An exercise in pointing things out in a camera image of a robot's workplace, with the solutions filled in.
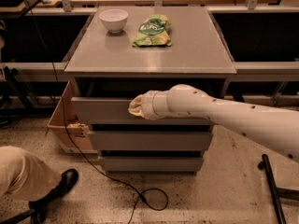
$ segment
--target beige pants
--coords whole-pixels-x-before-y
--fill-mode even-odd
[[[0,147],[0,197],[36,201],[61,181],[61,175],[19,147]]]

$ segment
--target green bag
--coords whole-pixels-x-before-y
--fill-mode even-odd
[[[165,15],[150,15],[140,25],[132,45],[134,47],[171,46],[172,41],[168,35],[170,24]]]

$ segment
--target white bowl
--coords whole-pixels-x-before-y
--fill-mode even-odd
[[[99,18],[103,25],[114,34],[122,31],[128,20],[128,13],[120,9],[110,9],[101,12]]]

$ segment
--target cardboard box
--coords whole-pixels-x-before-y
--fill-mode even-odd
[[[96,153],[96,150],[93,150],[93,146],[88,136],[88,126],[78,122],[75,109],[71,103],[71,99],[74,96],[74,88],[71,82],[68,82],[62,96],[64,103],[60,100],[57,104],[48,123],[48,128],[58,137],[61,148],[65,153],[79,153],[78,148],[83,153]]]

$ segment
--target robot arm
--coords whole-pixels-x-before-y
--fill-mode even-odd
[[[299,162],[299,112],[216,99],[188,85],[137,96],[129,112],[145,119],[209,119]]]

